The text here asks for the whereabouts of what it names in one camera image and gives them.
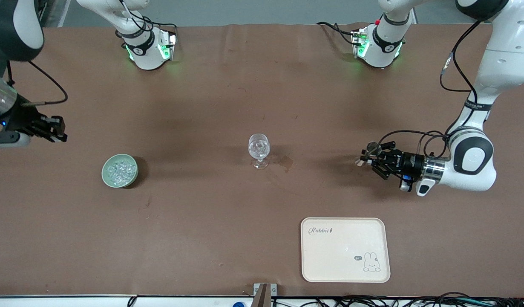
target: wine glass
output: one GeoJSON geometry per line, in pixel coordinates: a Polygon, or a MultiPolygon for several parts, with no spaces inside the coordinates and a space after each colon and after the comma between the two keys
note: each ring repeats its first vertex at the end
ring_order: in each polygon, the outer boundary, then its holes
{"type": "Polygon", "coordinates": [[[270,154],[270,142],[262,133],[253,134],[249,139],[249,154],[254,159],[253,166],[264,169],[269,164],[266,157],[270,154]]]}

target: bowl of ice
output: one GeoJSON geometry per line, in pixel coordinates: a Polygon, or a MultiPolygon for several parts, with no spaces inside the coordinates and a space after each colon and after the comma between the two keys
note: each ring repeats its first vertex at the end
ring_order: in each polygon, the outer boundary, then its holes
{"type": "Polygon", "coordinates": [[[110,157],[101,170],[103,182],[110,187],[127,187],[135,181],[138,174],[137,162],[125,153],[110,157]]]}

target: metal bracket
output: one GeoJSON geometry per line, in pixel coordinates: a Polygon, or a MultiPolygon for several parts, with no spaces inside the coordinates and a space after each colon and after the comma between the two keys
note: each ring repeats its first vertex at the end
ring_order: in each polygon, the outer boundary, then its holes
{"type": "Polygon", "coordinates": [[[269,284],[267,282],[259,282],[257,284],[253,284],[253,295],[256,295],[256,292],[258,292],[258,289],[262,284],[268,284],[268,286],[270,286],[270,294],[272,297],[277,296],[277,284],[269,284]]]}

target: water stain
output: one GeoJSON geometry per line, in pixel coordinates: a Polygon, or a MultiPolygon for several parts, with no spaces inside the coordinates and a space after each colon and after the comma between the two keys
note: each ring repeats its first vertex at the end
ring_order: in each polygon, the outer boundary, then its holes
{"type": "Polygon", "coordinates": [[[285,173],[288,173],[291,170],[291,168],[293,167],[294,160],[289,158],[289,156],[283,156],[279,160],[278,164],[285,168],[285,173]]]}

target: white robot link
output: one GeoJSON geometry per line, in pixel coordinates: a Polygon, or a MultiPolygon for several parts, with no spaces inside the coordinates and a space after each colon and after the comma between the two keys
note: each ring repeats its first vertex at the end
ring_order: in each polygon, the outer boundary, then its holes
{"type": "MultiPolygon", "coordinates": [[[[33,60],[42,50],[44,35],[33,0],[0,0],[0,60],[33,60]]],[[[26,146],[31,136],[50,142],[65,142],[67,134],[61,116],[47,117],[0,77],[0,148],[26,146]]]]}
{"type": "Polygon", "coordinates": [[[173,59],[176,33],[159,29],[138,10],[149,0],[77,0],[111,23],[124,39],[130,59],[142,70],[155,70],[173,59]]]}
{"type": "MultiPolygon", "coordinates": [[[[410,9],[423,2],[427,0],[379,0],[383,17],[379,25],[354,33],[360,45],[355,54],[371,66],[391,64],[410,26],[410,9]]],[[[455,5],[478,22],[494,19],[473,90],[445,132],[449,157],[404,152],[396,149],[394,142],[373,142],[363,150],[358,163],[371,165],[383,179],[393,174],[400,177],[401,190],[410,191],[416,183],[419,196],[425,196],[436,184],[468,191],[485,191],[493,185],[494,148],[483,124],[497,97],[524,83],[524,0],[455,0],[455,5]]]]}

